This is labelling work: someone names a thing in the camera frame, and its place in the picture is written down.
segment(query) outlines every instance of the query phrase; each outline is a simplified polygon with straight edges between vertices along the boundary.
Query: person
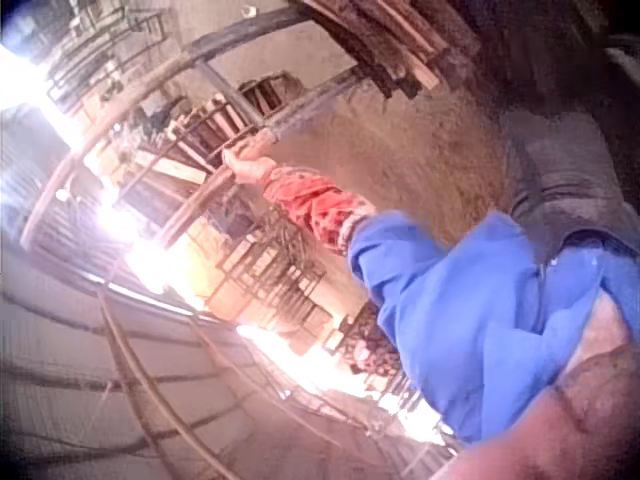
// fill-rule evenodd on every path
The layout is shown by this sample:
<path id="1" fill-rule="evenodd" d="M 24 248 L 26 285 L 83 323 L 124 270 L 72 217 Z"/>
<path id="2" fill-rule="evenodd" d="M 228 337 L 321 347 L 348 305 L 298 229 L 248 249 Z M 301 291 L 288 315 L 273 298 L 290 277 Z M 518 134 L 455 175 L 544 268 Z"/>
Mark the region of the person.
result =
<path id="1" fill-rule="evenodd" d="M 403 213 L 378 212 L 317 172 L 268 157 L 241 161 L 242 147 L 224 159 L 238 182 L 262 186 L 294 222 L 347 255 L 409 379 L 458 438 L 482 441 L 451 478 L 476 478 L 478 465 L 493 478 L 522 468 L 570 478 L 554 475 L 604 458 L 584 460 L 606 438 L 615 439 L 606 450 L 613 457 L 640 438 L 640 221 L 588 114 L 511 111 L 502 128 L 515 180 L 510 215 L 489 213 L 448 250 Z M 616 363 L 620 351 L 625 361 Z M 589 362 L 596 374 L 583 372 Z M 592 421 L 584 418 L 591 410 Z M 584 430 L 590 423 L 621 430 Z M 553 440 L 574 444 L 566 448 L 575 455 L 560 459 L 571 465 L 556 468 Z M 520 452 L 513 468 L 487 466 L 509 448 Z"/>

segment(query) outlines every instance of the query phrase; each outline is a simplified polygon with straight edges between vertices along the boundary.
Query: red patterned sleeve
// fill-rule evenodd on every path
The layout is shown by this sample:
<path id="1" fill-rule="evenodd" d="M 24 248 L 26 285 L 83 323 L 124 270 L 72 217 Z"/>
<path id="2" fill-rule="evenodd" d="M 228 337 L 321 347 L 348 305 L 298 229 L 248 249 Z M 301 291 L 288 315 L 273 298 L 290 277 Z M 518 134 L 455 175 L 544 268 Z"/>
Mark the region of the red patterned sleeve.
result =
<path id="1" fill-rule="evenodd" d="M 363 197 L 341 190 L 312 170 L 275 168 L 262 183 L 267 200 L 280 205 L 293 222 L 339 253 L 347 250 L 356 225 L 376 212 Z"/>

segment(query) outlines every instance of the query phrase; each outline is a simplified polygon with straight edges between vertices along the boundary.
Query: blue jacket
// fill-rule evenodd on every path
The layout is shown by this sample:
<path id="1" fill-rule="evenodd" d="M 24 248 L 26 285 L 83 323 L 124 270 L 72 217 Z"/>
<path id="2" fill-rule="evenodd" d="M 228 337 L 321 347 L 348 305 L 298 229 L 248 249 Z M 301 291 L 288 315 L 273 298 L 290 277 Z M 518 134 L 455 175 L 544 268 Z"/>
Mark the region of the blue jacket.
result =
<path id="1" fill-rule="evenodd" d="M 600 288 L 640 339 L 640 267 L 613 241 L 565 247 L 543 275 L 523 230 L 504 214 L 490 214 L 444 251 L 390 212 L 358 228 L 349 261 L 410 380 L 468 442 L 507 429 L 553 383 Z"/>

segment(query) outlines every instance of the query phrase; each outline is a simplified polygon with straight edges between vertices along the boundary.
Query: hand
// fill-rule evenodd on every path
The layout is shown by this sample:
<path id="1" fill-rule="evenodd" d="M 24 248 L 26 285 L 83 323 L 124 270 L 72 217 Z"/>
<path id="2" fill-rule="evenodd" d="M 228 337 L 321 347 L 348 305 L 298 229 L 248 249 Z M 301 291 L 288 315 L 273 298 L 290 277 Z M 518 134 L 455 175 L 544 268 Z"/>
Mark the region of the hand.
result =
<path id="1" fill-rule="evenodd" d="M 261 183 L 276 168 L 276 162 L 269 157 L 240 160 L 234 150 L 223 150 L 222 160 L 236 174 L 237 183 Z"/>

